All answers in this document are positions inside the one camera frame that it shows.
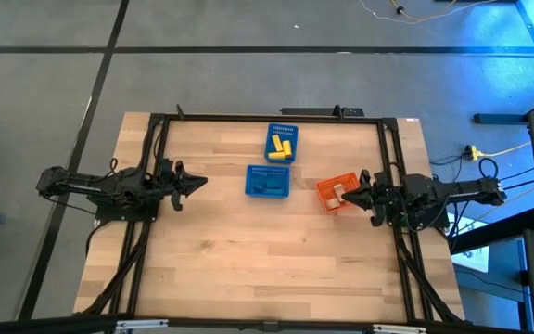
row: blue basket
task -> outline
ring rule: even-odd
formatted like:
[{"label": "blue basket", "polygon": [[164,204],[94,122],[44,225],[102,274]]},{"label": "blue basket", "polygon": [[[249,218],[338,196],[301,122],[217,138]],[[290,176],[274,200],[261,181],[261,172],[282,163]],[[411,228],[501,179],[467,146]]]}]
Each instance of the blue basket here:
[{"label": "blue basket", "polygon": [[[292,157],[288,159],[269,159],[269,153],[275,152],[275,144],[271,138],[272,135],[279,135],[279,139],[289,140],[292,145]],[[298,150],[298,127],[289,124],[269,124],[269,131],[267,131],[267,141],[265,142],[265,159],[269,162],[290,164],[296,160],[296,151]]]},{"label": "blue basket", "polygon": [[289,168],[249,165],[245,194],[284,199],[289,195]]}]

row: yellow block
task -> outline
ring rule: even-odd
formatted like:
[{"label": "yellow block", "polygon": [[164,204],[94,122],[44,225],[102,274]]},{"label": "yellow block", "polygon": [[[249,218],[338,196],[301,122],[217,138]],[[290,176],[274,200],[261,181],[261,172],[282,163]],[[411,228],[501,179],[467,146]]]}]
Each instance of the yellow block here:
[{"label": "yellow block", "polygon": [[279,140],[279,135],[272,135],[271,139],[273,139],[273,144],[275,145],[275,150],[278,152],[281,152],[284,150],[282,147],[282,142]]},{"label": "yellow block", "polygon": [[292,158],[292,144],[289,140],[284,140],[284,154],[286,154],[286,158]]},{"label": "yellow block", "polygon": [[285,159],[286,158],[286,154],[284,154],[284,152],[273,152],[273,153],[269,153],[268,155],[269,159]]}]

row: wooden tabletop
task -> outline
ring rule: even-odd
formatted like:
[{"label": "wooden tabletop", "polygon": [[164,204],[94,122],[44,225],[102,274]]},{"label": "wooden tabletop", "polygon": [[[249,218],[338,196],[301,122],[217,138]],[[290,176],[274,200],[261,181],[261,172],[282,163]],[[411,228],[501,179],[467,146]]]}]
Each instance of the wooden tabletop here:
[{"label": "wooden tabletop", "polygon": [[[119,168],[139,161],[148,119],[148,113],[125,114],[114,154]],[[406,320],[391,229],[372,227],[370,213],[354,206],[326,214],[315,191],[315,183],[326,178],[382,171],[375,126],[295,125],[299,143],[290,195],[259,199],[245,195],[245,177],[249,164],[269,164],[263,158],[267,123],[170,123],[165,156],[183,161],[189,173],[209,182],[182,199],[182,212],[162,201],[151,227],[136,315]],[[399,125],[407,173],[430,175],[419,121],[401,119]],[[89,306],[114,275],[125,226],[111,223],[94,235],[75,311]],[[429,281],[463,316],[446,240],[428,229],[420,232],[420,242]],[[129,287],[125,284],[122,310]]]}]

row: gray floor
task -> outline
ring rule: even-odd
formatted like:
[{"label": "gray floor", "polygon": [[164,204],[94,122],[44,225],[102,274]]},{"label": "gray floor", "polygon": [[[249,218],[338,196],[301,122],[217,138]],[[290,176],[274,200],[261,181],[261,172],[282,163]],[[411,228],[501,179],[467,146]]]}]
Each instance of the gray floor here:
[{"label": "gray floor", "polygon": [[[380,16],[397,18],[386,2],[363,2]],[[119,4],[0,0],[0,45],[105,45]],[[534,0],[525,5],[534,15]],[[425,16],[443,6],[425,1],[406,7],[414,16]],[[119,45],[533,46],[513,5],[488,4],[404,25],[376,19],[358,0],[132,1]],[[37,197],[35,183],[44,168],[66,164],[100,61],[99,55],[0,55],[0,212],[7,217],[0,225],[0,321],[17,312],[50,211],[50,203]],[[471,116],[532,108],[534,57],[117,55],[80,171],[107,171],[124,111],[173,112],[176,103],[185,112],[360,107],[368,116],[420,118],[431,159],[458,154],[466,144],[492,152],[528,141],[527,130],[478,126]],[[496,161],[503,176],[533,164],[530,148]],[[435,172],[443,180],[455,173],[451,167]],[[477,164],[464,163],[461,178],[478,177]],[[92,208],[78,197],[70,201]],[[531,195],[486,220],[533,206]],[[486,209],[470,205],[467,215],[476,217]],[[67,211],[36,316],[70,314],[91,228],[91,216]],[[496,320],[513,310],[508,301],[462,294],[470,320],[513,326],[508,316],[508,324]],[[496,316],[476,313],[479,305],[491,305]]]}]

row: orange basket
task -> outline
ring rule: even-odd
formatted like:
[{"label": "orange basket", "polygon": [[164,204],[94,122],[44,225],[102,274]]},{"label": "orange basket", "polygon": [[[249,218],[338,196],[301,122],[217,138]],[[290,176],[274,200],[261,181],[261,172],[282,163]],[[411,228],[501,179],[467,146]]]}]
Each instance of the orange basket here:
[{"label": "orange basket", "polygon": [[344,201],[343,203],[341,203],[340,206],[336,207],[335,209],[327,210],[326,205],[324,204],[330,199],[337,198],[337,195],[335,194],[335,190],[333,189],[333,187],[336,185],[342,185],[343,190],[345,190],[345,192],[354,190],[360,186],[360,184],[358,183],[358,178],[356,177],[356,173],[347,173],[347,174],[334,177],[332,179],[317,182],[316,192],[319,194],[319,199],[321,200],[323,209],[327,213],[334,212],[334,211],[343,209],[351,205],[349,202]]}]

